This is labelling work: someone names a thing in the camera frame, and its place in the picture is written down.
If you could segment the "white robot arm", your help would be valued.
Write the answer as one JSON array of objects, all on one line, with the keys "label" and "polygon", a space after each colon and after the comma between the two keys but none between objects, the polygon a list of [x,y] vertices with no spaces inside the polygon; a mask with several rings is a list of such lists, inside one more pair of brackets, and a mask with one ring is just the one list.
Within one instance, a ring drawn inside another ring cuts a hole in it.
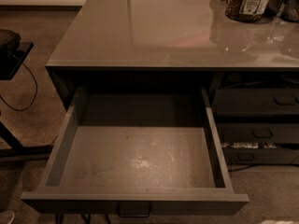
[{"label": "white robot arm", "polygon": [[292,220],[264,220],[259,224],[299,224],[299,221]]}]

